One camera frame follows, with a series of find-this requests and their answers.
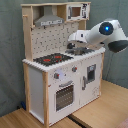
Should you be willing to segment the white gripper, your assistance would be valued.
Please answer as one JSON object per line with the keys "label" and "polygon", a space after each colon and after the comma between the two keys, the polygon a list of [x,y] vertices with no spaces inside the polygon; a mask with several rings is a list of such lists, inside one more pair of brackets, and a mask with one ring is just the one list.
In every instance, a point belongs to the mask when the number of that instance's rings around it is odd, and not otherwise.
{"label": "white gripper", "polygon": [[71,34],[68,38],[68,41],[80,41],[85,42],[86,41],[86,30],[77,30],[75,33]]}

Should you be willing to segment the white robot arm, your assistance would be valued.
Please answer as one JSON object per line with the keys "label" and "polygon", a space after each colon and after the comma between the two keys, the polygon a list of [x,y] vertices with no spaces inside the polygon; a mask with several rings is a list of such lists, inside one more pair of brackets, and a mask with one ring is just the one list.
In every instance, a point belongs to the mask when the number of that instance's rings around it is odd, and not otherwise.
{"label": "white robot arm", "polygon": [[128,47],[128,37],[124,34],[119,21],[114,19],[107,19],[91,30],[77,30],[69,36],[68,41],[92,50],[98,50],[107,44],[109,50],[114,53]]}

